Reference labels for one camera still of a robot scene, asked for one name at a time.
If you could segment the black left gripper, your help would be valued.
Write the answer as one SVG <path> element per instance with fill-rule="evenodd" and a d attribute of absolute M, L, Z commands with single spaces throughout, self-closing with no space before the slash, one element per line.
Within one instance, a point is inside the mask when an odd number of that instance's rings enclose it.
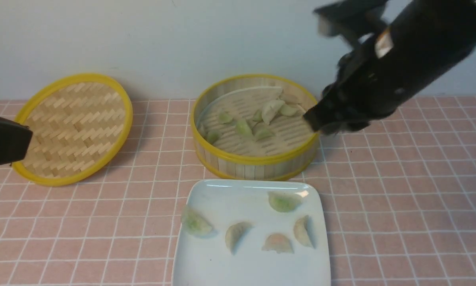
<path fill-rule="evenodd" d="M 23 160 L 32 137 L 29 127 L 0 117 L 0 165 Z"/>

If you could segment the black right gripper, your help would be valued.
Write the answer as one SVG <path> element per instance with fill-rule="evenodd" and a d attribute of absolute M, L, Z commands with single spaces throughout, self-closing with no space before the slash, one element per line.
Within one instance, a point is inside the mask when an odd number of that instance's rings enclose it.
<path fill-rule="evenodd" d="M 349 52 L 338 61 L 334 83 L 323 89 L 321 100 L 303 119 L 314 132 L 355 132 L 385 119 L 401 105 L 398 69 L 401 56 Z"/>

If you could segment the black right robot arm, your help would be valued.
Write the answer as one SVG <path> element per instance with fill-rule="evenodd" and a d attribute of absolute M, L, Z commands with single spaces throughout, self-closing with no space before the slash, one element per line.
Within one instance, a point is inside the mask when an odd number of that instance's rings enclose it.
<path fill-rule="evenodd" d="M 319 33 L 351 51 L 334 83 L 303 116 L 324 135 L 358 132 L 380 121 L 476 48 L 476 0 L 412 0 L 390 23 L 385 0 L 341 0 L 314 9 Z"/>

